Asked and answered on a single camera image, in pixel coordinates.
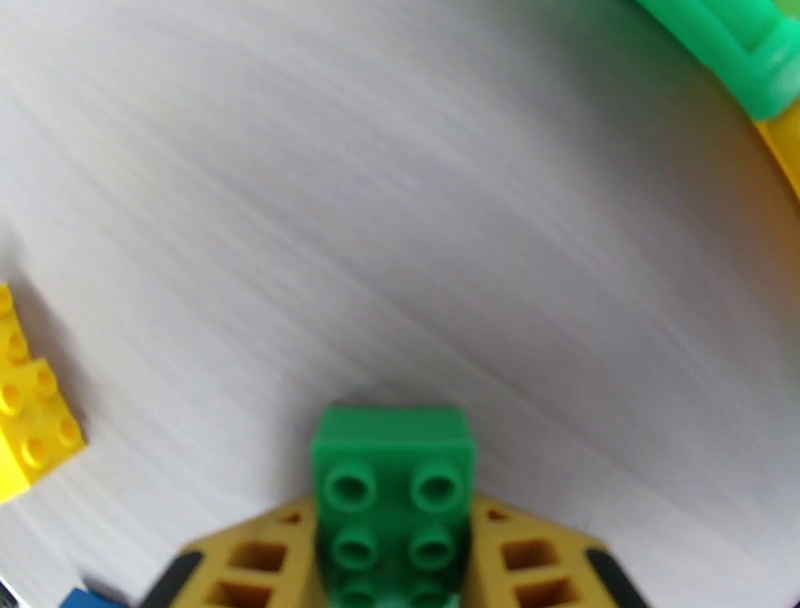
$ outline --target lego stud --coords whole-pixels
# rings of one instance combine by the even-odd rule
[[[459,504],[463,494],[461,475],[447,462],[425,463],[411,480],[411,502],[426,513],[449,511]]]
[[[322,494],[330,505],[346,513],[365,511],[378,495],[372,468],[366,463],[342,463],[325,477]]]
[[[378,560],[378,541],[366,526],[349,526],[333,539],[331,553],[340,568],[360,572]]]
[[[45,399],[54,396],[58,392],[58,381],[55,374],[47,367],[47,364],[43,364],[39,371],[36,372],[34,386],[39,396]]]
[[[441,525],[423,528],[411,539],[408,557],[420,570],[440,570],[453,561],[456,547],[447,529]]]
[[[359,577],[349,581],[338,597],[338,608],[376,608],[378,600],[369,579]]]
[[[420,581],[411,589],[411,608],[444,608],[450,594],[434,581]]]
[[[0,412],[6,416],[16,416],[22,411],[22,393],[14,384],[4,384],[0,388]]]
[[[32,469],[43,469],[50,459],[47,445],[38,437],[31,437],[22,444],[22,459]]]
[[[58,440],[65,448],[75,447],[81,439],[78,424],[71,418],[62,418],[58,424]]]
[[[6,354],[11,363],[22,363],[28,357],[28,342],[18,331],[12,331],[6,343]]]
[[[0,285],[0,316],[14,312],[14,298],[11,296],[11,290],[8,285]]]

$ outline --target green plastic part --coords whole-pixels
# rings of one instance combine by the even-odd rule
[[[800,21],[783,0],[639,0],[708,66],[754,120],[800,98]]]
[[[461,588],[477,447],[456,407],[336,406],[311,446],[337,608],[444,608]]]

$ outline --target white surface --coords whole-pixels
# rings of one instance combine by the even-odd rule
[[[91,448],[0,509],[33,608],[308,491],[334,399],[452,400],[480,486],[659,607],[800,593],[785,196],[622,0],[4,0],[3,260]]]

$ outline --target yellow plastic part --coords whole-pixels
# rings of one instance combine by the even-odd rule
[[[194,542],[203,559],[170,608],[327,608],[307,498]]]
[[[778,118],[757,126],[800,201],[800,101]]]
[[[461,608],[617,608],[586,559],[601,541],[483,496],[471,518]]]
[[[24,492],[85,446],[46,361],[0,374],[0,502]]]
[[[14,309],[8,285],[0,285],[0,373],[30,361],[28,341]]]

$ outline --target white table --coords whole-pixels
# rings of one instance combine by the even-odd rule
[[[0,508],[33,608],[308,492],[341,398],[463,405],[480,487],[654,607],[800,595],[796,351],[728,213],[787,192],[633,2],[6,0],[0,134],[91,442]]]

